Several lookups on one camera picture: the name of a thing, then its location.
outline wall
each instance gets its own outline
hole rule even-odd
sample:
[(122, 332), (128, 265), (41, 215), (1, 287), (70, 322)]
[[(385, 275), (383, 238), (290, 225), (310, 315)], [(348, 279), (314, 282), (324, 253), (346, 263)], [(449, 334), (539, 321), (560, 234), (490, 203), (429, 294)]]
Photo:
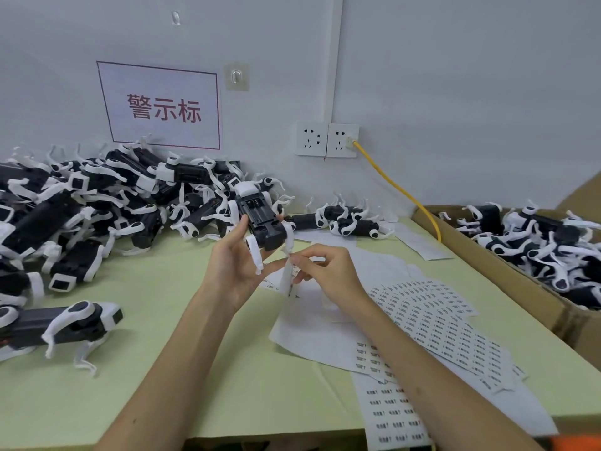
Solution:
[[(222, 91), (229, 158), (298, 197), (408, 213), (364, 159), (296, 157), (323, 112), (329, 0), (0, 0), (0, 149), (110, 140), (96, 60), (251, 66)], [(171, 11), (182, 26), (171, 24)], [(344, 0), (335, 122), (424, 204), (557, 204), (601, 160), (598, 0)]]

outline hand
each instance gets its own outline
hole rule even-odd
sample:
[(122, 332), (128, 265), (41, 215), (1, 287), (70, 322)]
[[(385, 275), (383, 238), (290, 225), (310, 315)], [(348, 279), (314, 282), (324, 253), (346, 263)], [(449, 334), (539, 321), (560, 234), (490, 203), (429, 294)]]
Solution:
[[(264, 265), (263, 272), (257, 275), (257, 266), (244, 241), (247, 227), (248, 216), (243, 215), (240, 223), (215, 243), (199, 289), (202, 293), (213, 294), (219, 301), (225, 301), (234, 311), (240, 310), (267, 275), (281, 269), (286, 263), (286, 258), (273, 261)], [(267, 259), (274, 251), (262, 248), (262, 259)]]
[[(313, 262), (309, 259), (312, 256), (319, 256), (326, 260)], [(314, 278), (326, 296), (345, 312), (351, 314), (357, 303), (364, 300), (372, 302), (361, 286), (347, 249), (316, 243), (297, 253), (292, 253), (290, 260), (301, 269), (293, 283)]]

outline forearm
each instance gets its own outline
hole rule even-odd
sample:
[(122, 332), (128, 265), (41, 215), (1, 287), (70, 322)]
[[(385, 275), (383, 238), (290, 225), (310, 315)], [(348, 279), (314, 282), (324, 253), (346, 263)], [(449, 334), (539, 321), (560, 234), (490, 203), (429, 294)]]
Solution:
[(355, 303), (351, 315), (392, 367), (398, 383), (442, 448), (540, 451), (518, 425), (414, 342), (375, 303), (365, 298)]
[(180, 449), (234, 310), (201, 287), (148, 374), (96, 446)]

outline red border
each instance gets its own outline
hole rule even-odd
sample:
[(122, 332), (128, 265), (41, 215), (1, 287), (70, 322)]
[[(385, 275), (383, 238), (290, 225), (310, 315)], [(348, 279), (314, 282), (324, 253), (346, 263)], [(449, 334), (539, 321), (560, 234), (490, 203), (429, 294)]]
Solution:
[(109, 121), (109, 130), (110, 130), (110, 138), (114, 143), (131, 143), (135, 141), (116, 141), (115, 136), (112, 133), (112, 127), (110, 126), (110, 117), (109, 117), (109, 108), (106, 105), (106, 97), (105, 97), (105, 89), (102, 87), (102, 76), (100, 75), (100, 67), (98, 63), (106, 63), (107, 65), (121, 65), (121, 66), (135, 66), (138, 68), (153, 68), (155, 70), (167, 70), (167, 71), (181, 71), (183, 73), (198, 73), (201, 75), (214, 75), (215, 76), (215, 93), (217, 98), (217, 137), (219, 148), (209, 148), (209, 147), (193, 147), (191, 145), (171, 145), (166, 143), (148, 143), (149, 145), (158, 145), (161, 147), (183, 147), (183, 148), (201, 148), (204, 150), (221, 150), (221, 121), (219, 120), (219, 87), (217, 85), (217, 73), (207, 73), (206, 71), (192, 71), (192, 70), (179, 70), (177, 68), (163, 68), (160, 66), (146, 66), (146, 65), (129, 65), (127, 63), (117, 63), (117, 62), (103, 62), (101, 60), (96, 60), (96, 68), (98, 69), (98, 78), (100, 79), (100, 89), (102, 90), (102, 99), (105, 102), (105, 110), (106, 110), (106, 119)]

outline person's right hand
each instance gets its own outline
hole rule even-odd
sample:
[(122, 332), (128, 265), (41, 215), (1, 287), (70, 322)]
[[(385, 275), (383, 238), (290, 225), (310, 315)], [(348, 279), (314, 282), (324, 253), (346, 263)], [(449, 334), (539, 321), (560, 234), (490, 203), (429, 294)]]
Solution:
[[(312, 256), (326, 258), (326, 260), (313, 262), (309, 259)], [(301, 269), (294, 279), (295, 284), (303, 280), (315, 279), (326, 296), (345, 312), (350, 313), (357, 303), (364, 300), (371, 302), (361, 286), (347, 249), (316, 243), (292, 253), (290, 260)]]

